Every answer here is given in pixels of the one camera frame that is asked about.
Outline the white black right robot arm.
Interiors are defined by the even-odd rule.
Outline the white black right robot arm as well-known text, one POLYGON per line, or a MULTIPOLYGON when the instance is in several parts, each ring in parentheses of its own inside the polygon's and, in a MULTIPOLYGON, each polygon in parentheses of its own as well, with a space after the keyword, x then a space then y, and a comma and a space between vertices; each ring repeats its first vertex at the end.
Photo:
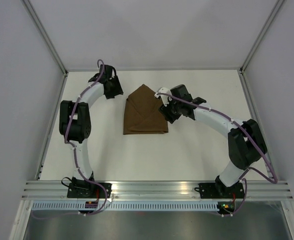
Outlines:
POLYGON ((193 98, 183 84, 172 89, 162 87, 155 93, 155 98, 161 99, 159 112, 169 123, 184 116, 204 123, 226 137, 230 161, 215 179, 215 192, 222 198, 232 193, 245 171, 268 151, 255 120, 239 120, 213 109, 205 99, 193 98))

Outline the brown cloth napkin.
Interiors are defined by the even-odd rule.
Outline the brown cloth napkin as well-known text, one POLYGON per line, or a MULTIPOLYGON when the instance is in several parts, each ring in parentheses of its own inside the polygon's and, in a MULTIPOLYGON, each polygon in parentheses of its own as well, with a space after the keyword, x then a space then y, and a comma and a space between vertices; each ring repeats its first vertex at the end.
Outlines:
POLYGON ((168 133, 168 123, 159 112, 162 101, 154 95, 155 92, 143 84, 127 97, 123 119, 124 135, 168 133))

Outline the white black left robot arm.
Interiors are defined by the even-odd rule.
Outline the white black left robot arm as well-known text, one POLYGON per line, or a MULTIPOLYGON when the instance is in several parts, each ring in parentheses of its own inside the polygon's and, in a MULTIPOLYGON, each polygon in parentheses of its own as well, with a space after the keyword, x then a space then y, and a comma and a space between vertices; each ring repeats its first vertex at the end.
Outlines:
POLYGON ((99 72, 89 79, 75 101, 63 100, 59 109, 59 133, 71 146, 74 174, 68 186, 68 198, 97 198, 108 187, 94 180, 89 162, 88 138, 91 134, 90 108, 102 96, 113 99, 123 95, 115 67, 100 64, 99 72))

